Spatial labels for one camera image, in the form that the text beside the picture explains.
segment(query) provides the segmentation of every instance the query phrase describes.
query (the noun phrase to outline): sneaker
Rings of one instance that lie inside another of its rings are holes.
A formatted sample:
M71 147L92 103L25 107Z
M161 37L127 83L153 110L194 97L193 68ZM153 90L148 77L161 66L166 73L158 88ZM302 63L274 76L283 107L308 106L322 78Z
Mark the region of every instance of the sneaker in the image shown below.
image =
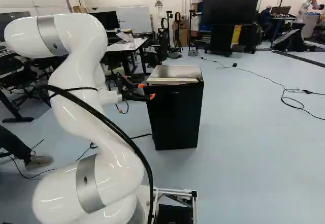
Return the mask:
M52 164L53 158L48 155L31 155L30 162L25 165L26 170L31 171L37 168L46 167Z

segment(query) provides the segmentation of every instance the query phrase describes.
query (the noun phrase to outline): metal lid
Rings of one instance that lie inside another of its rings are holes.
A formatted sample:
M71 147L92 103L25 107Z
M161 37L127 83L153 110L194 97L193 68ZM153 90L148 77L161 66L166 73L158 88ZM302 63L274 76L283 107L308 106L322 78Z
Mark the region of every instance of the metal lid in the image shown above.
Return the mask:
M183 84L199 81L203 81L200 67L189 65L158 65L147 79L149 84Z

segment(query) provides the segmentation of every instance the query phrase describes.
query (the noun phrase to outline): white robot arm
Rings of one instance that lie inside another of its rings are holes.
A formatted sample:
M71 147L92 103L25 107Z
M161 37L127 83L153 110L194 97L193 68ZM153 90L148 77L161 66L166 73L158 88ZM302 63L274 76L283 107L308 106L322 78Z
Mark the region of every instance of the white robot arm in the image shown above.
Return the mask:
M306 2L302 3L301 8L298 12L296 22L297 23L304 23L304 16L306 15L308 8L310 5L313 6L314 10L323 10L324 5L319 5L317 0L306 0Z
M25 57L68 53L49 85L92 88L70 93L103 115L102 104L122 100L118 92L106 89L100 61L107 37L93 16L74 13L17 19L7 25L5 39L12 50ZM59 124L96 143L98 154L61 167L40 181L32 201L36 217L43 224L129 223L135 210L141 212L150 200L143 203L137 198L144 176L141 160L117 133L72 101L57 95L51 105ZM140 216L145 222L143 211Z

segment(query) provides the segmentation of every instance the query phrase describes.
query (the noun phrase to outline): computer monitor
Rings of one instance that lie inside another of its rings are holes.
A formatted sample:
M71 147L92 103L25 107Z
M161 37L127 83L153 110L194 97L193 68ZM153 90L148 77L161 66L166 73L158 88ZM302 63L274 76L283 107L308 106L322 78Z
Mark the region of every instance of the computer monitor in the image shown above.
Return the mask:
M102 23L106 30L120 28L116 12L94 12L91 13L99 22Z
M21 17L30 17L30 13L29 12L0 13L0 42L5 41L5 28L8 25L8 23Z
M281 14L288 15L291 7L281 7Z
M203 0L203 24L252 24L261 0Z
M281 14L281 7L272 7L271 14Z

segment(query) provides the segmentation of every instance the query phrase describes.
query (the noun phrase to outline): black cabinet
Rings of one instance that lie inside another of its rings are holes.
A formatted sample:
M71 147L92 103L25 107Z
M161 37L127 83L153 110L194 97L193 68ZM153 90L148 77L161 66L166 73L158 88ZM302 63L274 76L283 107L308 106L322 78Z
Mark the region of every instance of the black cabinet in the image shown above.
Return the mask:
M196 82L144 87L146 94L155 93L147 108L157 150L197 147L203 89L202 78Z

